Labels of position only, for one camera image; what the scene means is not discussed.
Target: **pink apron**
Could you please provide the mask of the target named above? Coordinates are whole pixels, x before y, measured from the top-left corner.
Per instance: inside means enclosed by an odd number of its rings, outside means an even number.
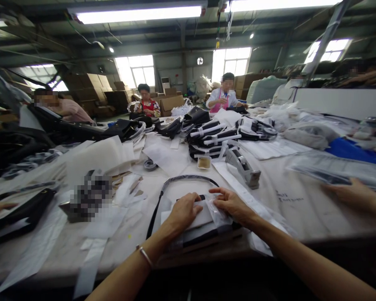
[[[221,91],[222,90],[223,89],[220,88],[220,95],[218,96],[219,99],[221,98]],[[220,110],[221,107],[225,110],[229,107],[229,95],[227,95],[227,103],[226,104],[224,104],[223,106],[221,106],[221,104],[216,104],[213,108],[211,108],[210,113],[217,113]]]

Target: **tape roll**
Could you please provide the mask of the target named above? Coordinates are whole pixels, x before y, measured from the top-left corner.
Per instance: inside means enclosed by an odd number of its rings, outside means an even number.
[[[152,159],[146,160],[143,166],[147,171],[153,171],[159,167],[157,164],[153,163]]]

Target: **window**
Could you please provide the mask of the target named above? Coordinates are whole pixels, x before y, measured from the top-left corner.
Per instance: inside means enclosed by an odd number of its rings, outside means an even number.
[[[320,61],[338,61],[350,44],[349,39],[333,40],[327,45],[326,52],[323,54]],[[312,44],[308,56],[305,60],[305,64],[312,62],[315,59],[316,52],[320,46],[320,41]]]
[[[38,80],[42,83],[47,83],[51,81],[53,76],[57,73],[56,68],[52,64],[47,65],[36,65],[36,66],[28,66],[28,67],[22,67],[19,69],[20,72],[32,79]],[[59,76],[57,76],[56,80],[49,84],[50,87],[53,87],[58,81],[59,84],[53,89],[53,91],[68,91],[68,88],[66,84],[61,80]],[[27,80],[25,80],[26,84],[32,89],[42,88],[44,86],[39,86],[34,83],[31,83]]]
[[[130,88],[139,84],[155,86],[155,68],[153,56],[129,56],[115,59],[121,80]]]
[[[244,75],[251,56],[251,47],[219,49],[213,52],[212,81],[221,81],[223,74]]]

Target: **red apron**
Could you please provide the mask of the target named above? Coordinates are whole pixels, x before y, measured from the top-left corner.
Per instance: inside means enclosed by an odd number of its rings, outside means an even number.
[[[220,95],[218,96],[219,99],[221,98],[221,91],[222,90],[223,89],[220,88]],[[229,95],[227,95],[227,103],[226,104],[224,104],[223,106],[221,106],[221,104],[216,104],[213,108],[211,108],[210,113],[217,113],[220,110],[221,107],[225,110],[229,107]]]
[[[146,115],[146,116],[149,116],[149,117],[154,117],[154,115],[150,114],[150,113],[145,113],[143,110],[145,109],[148,109],[148,110],[151,110],[151,111],[154,111],[155,110],[155,102],[149,98],[149,102],[150,102],[150,105],[147,106],[147,105],[144,105],[144,102],[142,100],[142,112]]]

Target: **stack of cardboard boxes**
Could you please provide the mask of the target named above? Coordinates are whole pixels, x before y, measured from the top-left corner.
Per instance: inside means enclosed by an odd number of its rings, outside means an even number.
[[[165,89],[165,93],[158,93],[157,97],[151,97],[160,106],[161,117],[170,117],[171,110],[185,104],[182,93],[176,88]]]
[[[277,78],[281,78],[280,73],[248,73],[245,75],[236,76],[234,81],[234,89],[237,98],[241,100],[246,100],[251,84],[254,81],[263,79],[265,77],[269,77],[271,75],[274,75]]]
[[[130,89],[124,82],[114,82],[114,85],[117,91],[105,92],[107,102],[115,108],[117,114],[126,113],[134,90]]]
[[[64,81],[73,99],[90,116],[111,117],[115,109],[107,105],[106,92],[113,91],[105,75],[68,74]]]

